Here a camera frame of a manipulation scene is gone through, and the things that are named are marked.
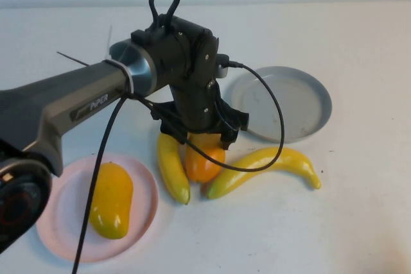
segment white table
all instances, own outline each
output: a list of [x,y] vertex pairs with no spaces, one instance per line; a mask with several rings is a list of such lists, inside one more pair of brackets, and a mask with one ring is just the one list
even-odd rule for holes
[[[215,201],[193,185],[190,204],[178,205],[157,169],[160,123],[127,102],[107,151],[149,167],[159,216],[135,248],[80,273],[410,273],[411,3],[192,6],[176,15],[212,29],[232,60],[295,67],[328,88],[329,123],[290,145],[311,158],[322,189],[273,172]],[[110,24],[117,42],[150,19],[148,7],[0,10],[0,89],[79,67],[55,51],[99,62]],[[239,74],[232,69],[222,89]],[[165,101],[170,92],[151,98]],[[98,149],[113,108],[64,136],[65,164]],[[227,161],[265,146],[242,134]],[[71,263],[49,253],[33,228],[0,256],[0,269],[60,274]]]

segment plastic fruit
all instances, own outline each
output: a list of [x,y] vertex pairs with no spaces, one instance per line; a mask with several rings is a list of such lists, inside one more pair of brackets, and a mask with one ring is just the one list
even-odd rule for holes
[[181,164],[179,142],[169,135],[160,133],[157,140],[157,156],[168,191],[175,200],[187,205],[190,201],[190,185]]
[[[276,155],[278,148],[265,148],[252,152],[249,155],[235,162],[233,166],[242,168],[258,168],[269,163]],[[301,152],[290,148],[283,148],[278,161],[263,171],[247,173],[235,171],[232,169],[224,169],[211,183],[208,188],[207,197],[216,199],[222,197],[229,192],[235,190],[241,184],[254,178],[265,171],[284,170],[303,176],[310,185],[315,189],[321,188],[321,182],[314,172],[313,165],[309,158]]]
[[[189,140],[213,159],[224,163],[225,150],[221,146],[220,134],[190,134]],[[191,181],[206,183],[212,180],[221,167],[210,162],[192,147],[186,145],[186,173]]]
[[121,239],[128,232],[133,181],[124,168],[115,163],[100,166],[91,203],[89,221],[107,239]]

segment yellow banana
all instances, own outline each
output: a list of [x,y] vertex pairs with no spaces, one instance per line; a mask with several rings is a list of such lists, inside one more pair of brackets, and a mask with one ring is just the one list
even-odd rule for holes
[[169,135],[160,133],[157,140],[157,156],[168,191],[174,199],[187,205],[190,201],[190,186],[181,164],[179,142]]
[[[233,166],[242,168],[258,168],[269,163],[277,153],[278,148],[265,148],[246,155],[239,161],[235,162]],[[309,181],[311,186],[315,189],[321,188],[321,182],[315,174],[313,165],[309,158],[301,152],[290,148],[283,148],[280,157],[274,165],[263,171],[254,173],[247,173],[235,171],[231,169],[224,169],[209,186],[207,197],[209,199],[216,199],[222,197],[229,192],[235,190],[241,184],[254,178],[260,173],[270,170],[285,170],[299,176],[303,176]]]

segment black cable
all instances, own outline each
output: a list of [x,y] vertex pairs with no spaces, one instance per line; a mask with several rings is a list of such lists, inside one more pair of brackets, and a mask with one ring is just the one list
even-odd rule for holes
[[[164,25],[167,31],[169,31],[171,28],[171,20],[173,18],[175,10],[179,6],[179,3],[180,3],[180,0],[173,0],[171,6],[168,8],[165,22],[164,22]],[[148,0],[148,5],[150,6],[150,9],[153,15],[152,30],[155,30],[160,27],[159,14],[157,13],[157,10],[155,9],[154,0]]]
[[100,148],[98,150],[98,154],[97,154],[97,158],[96,158],[96,164],[94,165],[94,171],[92,172],[92,178],[91,178],[91,183],[90,183],[90,191],[89,191],[89,195],[87,197],[87,203],[86,203],[86,206],[85,206],[82,231],[80,232],[80,239],[78,240],[76,259],[74,260],[72,274],[77,273],[78,264],[80,262],[80,256],[81,256],[82,250],[83,250],[85,232],[87,230],[87,224],[88,224],[88,221],[89,221],[89,215],[90,215],[91,203],[92,203],[92,196],[93,196],[94,190],[96,188],[98,171],[100,170],[100,165],[101,165],[101,160],[103,158],[105,145],[107,143],[107,140],[109,139],[110,131],[111,131],[111,128],[113,127],[114,120],[116,120],[117,114],[120,111],[120,108],[123,106],[123,103],[125,102],[126,99],[127,99],[126,97],[122,97],[120,99],[120,101],[117,103],[116,107],[113,110],[113,113],[110,116],[110,120],[107,123],[107,127],[105,129],[103,138],[101,140]]
[[221,166],[223,168],[226,169],[232,169],[235,171],[243,171],[243,172],[248,172],[248,173],[252,173],[252,172],[256,172],[256,171],[262,171],[266,168],[269,168],[270,166],[272,166],[277,159],[279,158],[279,156],[281,155],[281,152],[283,150],[284,147],[284,118],[283,118],[283,112],[281,111],[280,105],[278,103],[277,98],[275,97],[274,93],[272,92],[272,90],[270,89],[270,87],[267,85],[267,83],[264,81],[264,79],[254,70],[252,70],[250,67],[247,67],[246,65],[240,64],[238,62],[229,62],[229,66],[230,67],[240,67],[243,69],[248,70],[248,72],[250,72],[251,74],[253,74],[262,84],[263,86],[266,88],[266,90],[268,91],[268,93],[270,94],[271,98],[274,101],[275,107],[277,108],[278,111],[278,116],[279,116],[279,120],[280,120],[280,127],[281,127],[281,137],[280,137],[280,144],[278,147],[278,151],[277,154],[275,155],[275,157],[266,165],[262,166],[262,167],[258,167],[258,168],[240,168],[240,167],[235,167],[235,166],[231,166],[228,164],[224,164],[221,163],[217,160],[215,160],[214,158],[210,157],[209,155],[207,155],[204,151],[202,151],[200,148],[198,148],[197,146],[195,146],[186,136],[182,135],[177,128],[174,126],[174,124],[169,121],[166,117],[163,117],[162,115],[160,115],[160,113],[158,113],[155,109],[155,103],[148,101],[147,99],[144,99],[142,97],[139,96],[134,96],[134,99],[137,99],[138,101],[140,101],[144,106],[146,106],[148,109],[150,109],[151,112],[155,113],[163,123],[165,123],[169,129],[182,141],[184,141],[185,143],[187,143],[190,147],[192,147],[198,154],[200,154],[201,156],[203,156],[204,158],[206,158],[207,160],[209,160],[210,162]]
[[80,61],[79,59],[76,59],[76,58],[67,56],[66,54],[63,54],[63,53],[61,53],[61,52],[59,52],[59,51],[57,51],[56,53],[58,53],[59,55],[62,55],[63,57],[66,57],[67,59],[70,59],[70,60],[72,60],[72,61],[75,61],[75,62],[77,62],[78,64],[82,64],[82,65],[84,65],[85,67],[88,67],[88,66],[89,66],[89,64],[87,64],[87,63],[85,63],[85,62],[82,62],[82,61]]

